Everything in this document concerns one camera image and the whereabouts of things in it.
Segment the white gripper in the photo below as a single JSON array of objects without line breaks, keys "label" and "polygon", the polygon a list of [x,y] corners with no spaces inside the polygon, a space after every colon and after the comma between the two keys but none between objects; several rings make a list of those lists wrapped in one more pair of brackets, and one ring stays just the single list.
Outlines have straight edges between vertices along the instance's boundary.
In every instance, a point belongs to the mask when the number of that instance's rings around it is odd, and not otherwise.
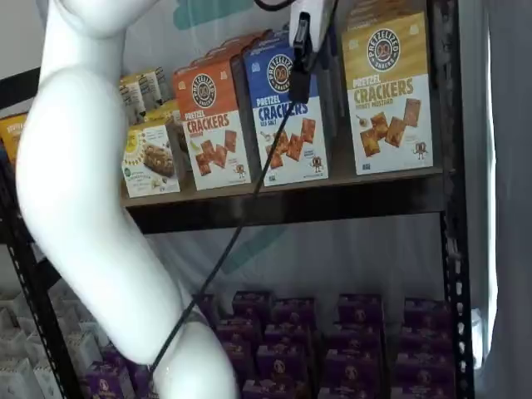
[{"label": "white gripper", "polygon": [[319,52],[326,36],[333,0],[297,0],[290,6],[289,44],[296,47],[307,38],[313,52]]}]

